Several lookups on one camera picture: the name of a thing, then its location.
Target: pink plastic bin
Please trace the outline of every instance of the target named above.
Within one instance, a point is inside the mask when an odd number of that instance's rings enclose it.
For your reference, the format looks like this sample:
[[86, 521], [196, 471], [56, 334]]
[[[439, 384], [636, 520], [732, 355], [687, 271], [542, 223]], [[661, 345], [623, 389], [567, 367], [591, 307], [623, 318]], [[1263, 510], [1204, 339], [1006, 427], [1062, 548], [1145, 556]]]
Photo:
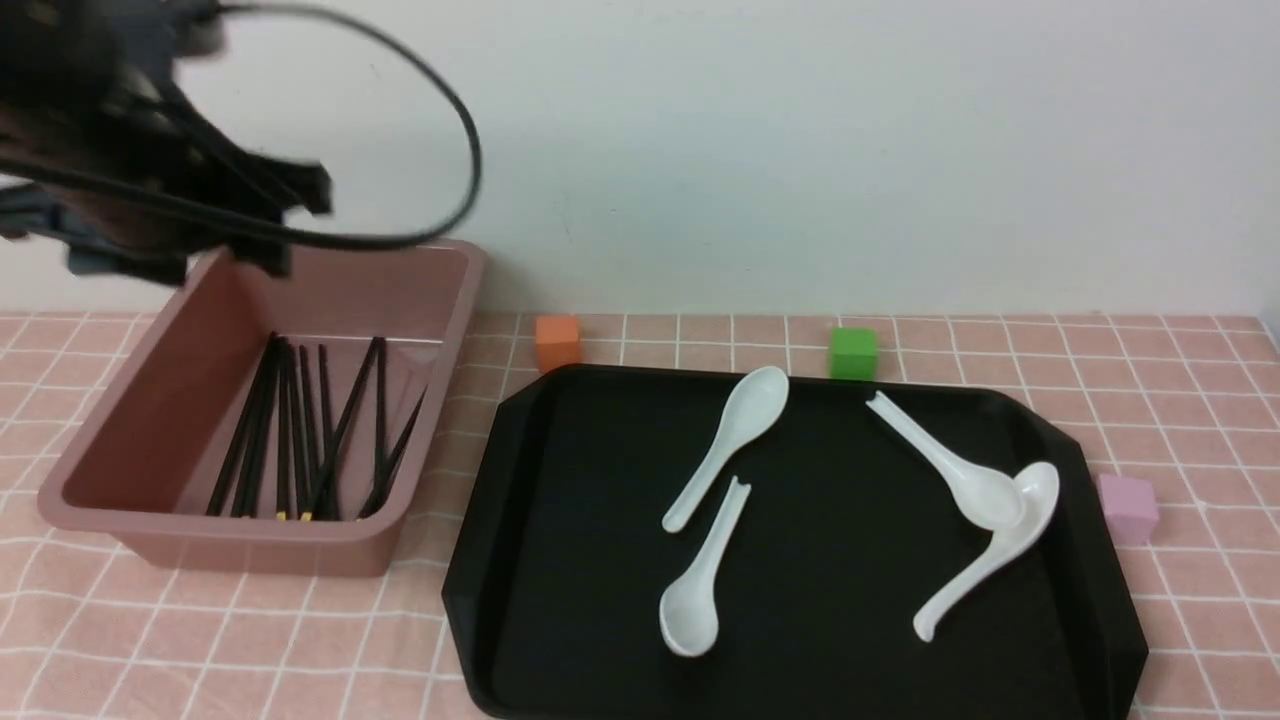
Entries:
[[[160, 313], [40, 489], [51, 525], [109, 533], [165, 568], [379, 575], [387, 571], [426, 464], [485, 256], [466, 242], [402, 252], [296, 249], [287, 279], [206, 259]], [[369, 340], [388, 338], [388, 437], [426, 400], [390, 496], [361, 521], [372, 477], [372, 378], [338, 473], [342, 521], [275, 519], [275, 430], [257, 519], [206, 518], [268, 334], [329, 347], [334, 414]], [[315, 388], [319, 398], [319, 388]]]

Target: pink checkered tablecloth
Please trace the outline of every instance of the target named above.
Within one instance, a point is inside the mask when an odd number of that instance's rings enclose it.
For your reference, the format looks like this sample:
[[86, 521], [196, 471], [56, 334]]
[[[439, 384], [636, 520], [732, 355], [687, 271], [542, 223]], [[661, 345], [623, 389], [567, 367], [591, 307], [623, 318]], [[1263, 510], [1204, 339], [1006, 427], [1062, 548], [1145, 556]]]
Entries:
[[[1280, 356], [1253, 318], [584, 315], [591, 363], [823, 375], [874, 327], [881, 378], [979, 384], [1155, 483], [1120, 548], [1151, 660], [1132, 717], [1280, 719]], [[440, 585], [499, 398], [536, 377], [532, 318], [472, 323], [390, 573], [169, 571], [36, 512], [36, 491], [150, 316], [0, 313], [0, 717], [481, 717]]]

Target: chopstick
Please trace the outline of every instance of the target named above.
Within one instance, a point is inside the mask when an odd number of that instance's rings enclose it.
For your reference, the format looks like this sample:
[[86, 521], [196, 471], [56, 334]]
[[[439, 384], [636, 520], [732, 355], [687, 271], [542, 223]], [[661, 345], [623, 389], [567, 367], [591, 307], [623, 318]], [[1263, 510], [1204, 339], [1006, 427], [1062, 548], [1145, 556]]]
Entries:
[[302, 509], [307, 505], [311, 474], [307, 466], [306, 430], [302, 428], [302, 391], [298, 387], [297, 348], [289, 346], [288, 350], [284, 361], [289, 366], [289, 430], [293, 436], [293, 495], [298, 516], [301, 516]]
[[408, 423], [404, 424], [404, 429], [401, 430], [401, 437], [396, 441], [396, 447], [392, 450], [390, 457], [383, 465], [383, 473], [374, 475], [374, 487], [369, 492], [369, 500], [365, 501], [365, 506], [360, 510], [360, 518], [369, 518], [381, 510], [383, 503], [387, 502], [387, 496], [390, 495], [392, 478], [396, 474], [396, 468], [399, 465], [401, 457], [404, 455], [404, 448], [408, 446], [408, 437], [413, 433], [413, 425], [417, 424], [417, 414], [422, 410], [424, 400], [426, 400], [425, 389], [417, 397], [417, 405], [413, 406], [413, 413], [408, 416]]
[[257, 512], [257, 493], [262, 483], [262, 465], [266, 462], [266, 437], [271, 430], [271, 400], [275, 396], [275, 380], [279, 378], [275, 364], [279, 359], [282, 342], [279, 337], [271, 342], [271, 365], [262, 380], [265, 384], [253, 410], [253, 425], [248, 430], [252, 434], [248, 437], [248, 447], [244, 450], [244, 460], [241, 462], [239, 484], [236, 488], [236, 501], [232, 506], [234, 518], [252, 518]]
[[[282, 355], [289, 352], [288, 345], [280, 348]], [[280, 386], [279, 407], [276, 409], [276, 434], [275, 441], [275, 519], [289, 519], [289, 363], [280, 357], [276, 363]]]
[[262, 356], [257, 361], [257, 370], [253, 372], [253, 382], [250, 384], [248, 395], [244, 397], [244, 405], [241, 407], [239, 420], [236, 423], [236, 432], [232, 433], [230, 447], [227, 448], [227, 457], [223, 459], [223, 468], [218, 471], [218, 482], [214, 484], [214, 493], [209, 498], [209, 506], [205, 509], [205, 515], [218, 516], [223, 514], [223, 507], [227, 505], [227, 496], [232, 489], [232, 475], [236, 473], [236, 465], [239, 461], [241, 451], [244, 447], [244, 433], [248, 432], [250, 425], [253, 420], [253, 410], [257, 406], [257, 397], [262, 392], [262, 380], [266, 373], [271, 369], [273, 363], [273, 348], [275, 347], [276, 334], [271, 333], [266, 345], [262, 347]]
[[338, 419], [338, 427], [334, 428], [333, 433], [333, 452], [326, 454], [324, 466], [320, 469], [319, 480], [312, 483], [311, 497], [307, 500], [307, 510], [302, 512], [301, 519], [303, 521], [311, 520], [315, 516], [316, 506], [319, 505], [320, 496], [330, 489], [334, 482], [334, 474], [338, 468], [338, 456], [342, 450], [342, 442], [346, 439], [347, 427], [351, 424], [351, 416], [356, 411], [356, 405], [360, 402], [360, 396], [365, 389], [365, 382], [369, 379], [369, 369], [374, 363], [374, 356], [378, 355], [378, 347], [383, 338], [374, 338], [369, 343], [369, 350], [365, 352], [365, 359], [360, 364], [360, 372], [356, 373], [356, 382], [351, 387], [351, 395], [347, 396], [347, 405], [342, 409], [342, 416]]
[[[374, 419], [374, 488], [370, 491], [370, 496], [378, 492], [378, 483], [383, 474], [387, 473], [387, 342], [384, 341], [378, 347], [378, 402], [376, 410], [378, 415]], [[361, 509], [361, 515], [369, 507], [369, 502], [365, 502], [365, 507]]]
[[316, 406], [315, 396], [311, 391], [311, 360], [306, 347], [298, 347], [298, 365], [302, 370], [302, 430], [307, 441], [307, 475], [311, 478], [311, 497], [307, 501], [307, 506], [311, 507], [319, 496], [324, 495], [324, 488], [317, 484], [320, 478], [320, 441], [316, 439]]
[[[329, 391], [329, 348], [321, 345], [317, 348], [320, 355], [320, 427], [324, 430], [324, 457], [333, 452], [333, 393]], [[342, 518], [338, 507], [338, 488], [329, 488], [321, 501], [325, 505], [325, 516], [330, 520]]]

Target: white spoon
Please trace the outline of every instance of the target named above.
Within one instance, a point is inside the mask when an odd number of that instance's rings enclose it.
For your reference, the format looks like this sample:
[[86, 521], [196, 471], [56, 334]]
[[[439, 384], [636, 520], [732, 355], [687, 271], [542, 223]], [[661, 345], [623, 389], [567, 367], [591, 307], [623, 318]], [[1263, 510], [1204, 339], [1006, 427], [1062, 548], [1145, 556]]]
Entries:
[[867, 406], [919, 450], [942, 474], [942, 479], [951, 488], [956, 506], [970, 523], [995, 530], [1016, 525], [1023, 519], [1027, 505], [1012, 478], [1000, 470], [969, 462], [951, 452], [883, 392], [876, 391], [876, 398], [868, 400]]
[[1027, 512], [1023, 514], [1021, 521], [1012, 528], [1001, 528], [992, 533], [987, 550], [920, 607], [911, 625], [922, 641], [932, 641], [938, 621], [956, 602], [992, 573], [1027, 552], [1048, 527], [1053, 509], [1057, 507], [1057, 468], [1048, 462], [1033, 462], [1018, 473], [1014, 483], [1019, 495], [1027, 500]]
[[658, 625], [662, 628], [662, 639], [676, 655], [698, 657], [716, 644], [716, 637], [719, 635], [716, 573], [749, 495], [751, 486], [739, 483], [735, 477], [698, 556], [685, 574], [662, 593]]
[[719, 429], [707, 450], [707, 457], [662, 518], [662, 529], [668, 533], [685, 529], [728, 459], [778, 421], [790, 387], [787, 374], [773, 366], [760, 368], [737, 382], [724, 402]]

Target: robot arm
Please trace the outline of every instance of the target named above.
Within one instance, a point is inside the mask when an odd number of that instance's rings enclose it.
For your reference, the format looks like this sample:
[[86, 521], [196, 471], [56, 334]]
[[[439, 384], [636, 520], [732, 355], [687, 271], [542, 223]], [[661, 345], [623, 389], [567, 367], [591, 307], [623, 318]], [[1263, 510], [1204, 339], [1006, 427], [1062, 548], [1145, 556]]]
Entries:
[[343, 22], [422, 70], [460, 113], [472, 181], [460, 210], [424, 233], [347, 237], [284, 228], [293, 208], [330, 213], [324, 168], [238, 147], [174, 82], [178, 59], [218, 49], [225, 12], [216, 0], [0, 0], [0, 173], [38, 182], [0, 188], [0, 234], [63, 241], [76, 274], [177, 286], [191, 255], [220, 245], [280, 277], [288, 274], [289, 243], [407, 247], [440, 237], [470, 211], [480, 147], [453, 91], [380, 32], [328, 10], [291, 8], [279, 12]]

